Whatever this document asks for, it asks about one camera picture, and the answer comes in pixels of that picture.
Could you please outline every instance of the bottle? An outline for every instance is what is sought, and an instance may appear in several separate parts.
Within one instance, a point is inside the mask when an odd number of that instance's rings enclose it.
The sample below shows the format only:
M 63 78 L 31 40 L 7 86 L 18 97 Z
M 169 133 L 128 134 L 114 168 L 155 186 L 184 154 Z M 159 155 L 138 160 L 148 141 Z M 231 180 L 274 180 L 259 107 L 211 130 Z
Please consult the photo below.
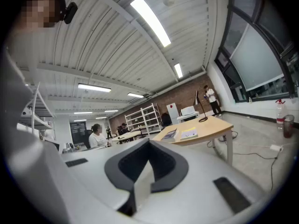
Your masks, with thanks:
M 281 99 L 278 99 L 276 101 L 277 107 L 276 107 L 276 124 L 278 130 L 282 131 L 284 126 L 284 117 L 286 116 L 286 110 L 285 110 L 285 101 L 282 102 Z

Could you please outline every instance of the ceiling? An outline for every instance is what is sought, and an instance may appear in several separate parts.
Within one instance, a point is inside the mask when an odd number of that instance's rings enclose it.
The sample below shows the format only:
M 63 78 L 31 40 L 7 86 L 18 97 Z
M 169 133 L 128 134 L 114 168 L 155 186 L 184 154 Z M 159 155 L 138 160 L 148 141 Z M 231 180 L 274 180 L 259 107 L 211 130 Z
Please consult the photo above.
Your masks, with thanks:
M 93 111 L 80 116 L 92 118 L 107 109 L 121 111 L 140 102 L 129 92 L 151 97 L 205 70 L 215 0 L 145 0 L 171 41 L 167 47 L 131 7 L 133 0 L 66 0 L 71 1 L 78 6 L 71 24 L 18 36 L 9 47 L 25 81 L 41 83 L 41 94 L 56 115 Z M 85 91 L 78 83 L 112 90 Z

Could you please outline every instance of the fluorescent light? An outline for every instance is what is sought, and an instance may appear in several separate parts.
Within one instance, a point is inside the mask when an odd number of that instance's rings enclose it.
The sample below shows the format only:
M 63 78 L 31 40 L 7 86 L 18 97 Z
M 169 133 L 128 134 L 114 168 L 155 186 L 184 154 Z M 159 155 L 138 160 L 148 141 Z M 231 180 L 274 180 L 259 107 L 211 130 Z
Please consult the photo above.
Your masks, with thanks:
M 144 0 L 134 0 L 131 2 L 131 6 L 144 18 L 144 20 L 149 24 L 153 29 L 157 37 L 160 39 L 164 47 L 168 46 L 171 42 L 162 27 L 160 21 L 146 4 Z
M 133 94 L 133 93 L 129 93 L 128 95 L 138 97 L 138 98 L 143 98 L 143 95 L 137 95 L 137 94 Z
M 93 90 L 93 91 L 103 91 L 103 92 L 110 92 L 110 88 L 100 87 L 96 85 L 90 85 L 90 84 L 78 84 L 78 89 L 86 89 L 86 90 Z
M 74 114 L 91 114 L 92 112 L 74 112 Z
M 183 77 L 183 73 L 182 73 L 180 64 L 179 64 L 179 63 L 176 64 L 176 65 L 174 66 L 174 68 L 176 69 L 176 72 L 177 72 L 177 74 L 178 74 L 178 77 L 179 77 L 179 78 Z

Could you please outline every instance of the floor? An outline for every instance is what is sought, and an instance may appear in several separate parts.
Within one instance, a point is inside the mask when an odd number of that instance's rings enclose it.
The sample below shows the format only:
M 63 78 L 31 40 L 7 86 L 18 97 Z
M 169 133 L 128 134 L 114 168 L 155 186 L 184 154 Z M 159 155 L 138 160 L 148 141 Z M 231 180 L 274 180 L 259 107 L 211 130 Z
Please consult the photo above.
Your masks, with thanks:
M 270 146 L 274 144 L 283 147 L 283 151 L 273 165 L 273 189 L 277 188 L 283 182 L 294 162 L 298 148 L 299 130 L 294 129 L 293 136 L 286 139 L 283 137 L 283 133 L 277 129 L 275 123 L 229 113 L 224 113 L 222 119 L 233 124 L 233 130 L 238 132 L 238 136 L 233 139 L 233 167 L 250 177 L 265 191 L 271 191 L 271 165 L 274 160 L 266 160 L 250 153 L 257 153 L 264 158 L 273 158 L 277 156 L 278 152 L 271 150 Z M 207 143 L 203 142 L 184 148 L 218 155 L 226 159 L 227 147 L 225 142 L 216 140 L 216 150 L 207 147 Z

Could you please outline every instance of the corrugated metal ceiling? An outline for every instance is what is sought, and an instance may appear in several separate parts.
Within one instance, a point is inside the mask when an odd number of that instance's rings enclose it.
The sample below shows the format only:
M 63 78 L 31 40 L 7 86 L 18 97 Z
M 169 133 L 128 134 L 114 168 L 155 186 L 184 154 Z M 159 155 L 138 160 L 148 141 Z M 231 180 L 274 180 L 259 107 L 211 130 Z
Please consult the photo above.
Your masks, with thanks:
M 169 68 L 148 40 L 123 15 L 100 0 L 66 0 L 76 2 L 78 11 L 70 25 L 63 22 L 36 36 L 34 49 L 38 60 L 51 66 L 94 73 L 149 91 L 158 91 L 176 81 Z M 184 76 L 201 69 L 208 39 L 209 10 L 207 0 L 145 0 L 160 20 L 171 44 L 163 47 L 148 24 L 130 6 L 133 0 L 114 0 L 133 16 L 150 35 L 172 69 L 181 64 Z M 18 66 L 28 70 L 26 59 L 13 53 Z M 80 109 L 125 108 L 134 98 L 127 93 L 140 93 L 115 84 L 90 80 L 89 84 L 111 88 L 110 93 L 78 90 L 78 83 L 88 79 L 72 74 L 38 69 L 45 86 L 44 96 L 93 98 L 125 101 L 128 104 L 83 102 Z M 77 109 L 77 102 L 52 101 L 57 110 Z

